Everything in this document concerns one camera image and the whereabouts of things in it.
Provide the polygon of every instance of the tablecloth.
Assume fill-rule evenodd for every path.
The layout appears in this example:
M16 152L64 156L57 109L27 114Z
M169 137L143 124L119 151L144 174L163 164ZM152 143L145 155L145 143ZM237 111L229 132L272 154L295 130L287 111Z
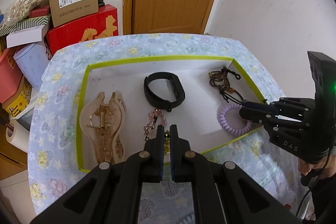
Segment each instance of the tablecloth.
M135 34L82 42L59 50L45 70L31 122L28 174L37 214L51 205L85 174L75 154L77 105L88 64L155 55L212 55L235 58L268 102L284 93L269 72L239 41L193 34ZM205 156L214 162L236 162L283 205L295 212L306 189L301 186L297 158L256 132ZM139 222L193 223L189 183L176 184L165 166L160 184L144 184Z

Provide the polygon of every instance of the light blue bin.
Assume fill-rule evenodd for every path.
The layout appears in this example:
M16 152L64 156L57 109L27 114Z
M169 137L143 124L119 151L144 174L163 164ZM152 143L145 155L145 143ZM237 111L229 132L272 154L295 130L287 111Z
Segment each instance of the light blue bin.
M27 78L32 87L39 91L42 85L42 74L49 64L48 54L44 41L28 44L14 54L14 60Z

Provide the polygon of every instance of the black fitness band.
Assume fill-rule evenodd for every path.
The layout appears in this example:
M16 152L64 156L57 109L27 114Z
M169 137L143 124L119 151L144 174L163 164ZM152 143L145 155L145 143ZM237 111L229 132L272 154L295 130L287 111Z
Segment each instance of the black fitness band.
M160 98L159 96L155 95L149 88L149 83L153 80L157 79L167 79L169 80L171 84L171 88L173 90L173 93L175 95L176 101L170 102L168 100L164 100ZM143 91L145 92L145 96L147 101L153 106L158 109L164 109L168 112L171 112L171 110L180 104L185 99L185 93L182 87L182 84L177 77L177 75L170 73L170 72L155 72L149 76L147 76L143 82Z

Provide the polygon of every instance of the purple spiral hair tie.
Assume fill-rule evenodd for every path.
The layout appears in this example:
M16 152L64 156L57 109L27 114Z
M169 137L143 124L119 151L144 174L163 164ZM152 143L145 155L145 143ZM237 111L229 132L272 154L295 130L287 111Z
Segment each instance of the purple spiral hair tie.
M225 115L232 109L241 109L242 107L243 107L242 105L239 105L239 104L236 104L236 103L229 104L229 105L225 106L223 108L223 110L221 110L221 112L219 113L218 121L219 121L220 125L222 126L222 128L225 129L226 131L228 131L229 133L234 134L236 136L241 136L241 135L246 134L251 129L252 121L248 120L246 127L244 127L243 129L235 129L235 128L232 128L229 125L229 123L227 122L227 120L225 118Z

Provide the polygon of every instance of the white tile floor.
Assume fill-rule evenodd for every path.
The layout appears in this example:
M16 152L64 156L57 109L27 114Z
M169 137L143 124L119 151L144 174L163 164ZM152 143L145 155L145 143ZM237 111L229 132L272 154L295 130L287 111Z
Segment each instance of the white tile floor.
M9 211L14 211L21 224L29 224L36 216L25 170L0 181L1 198Z

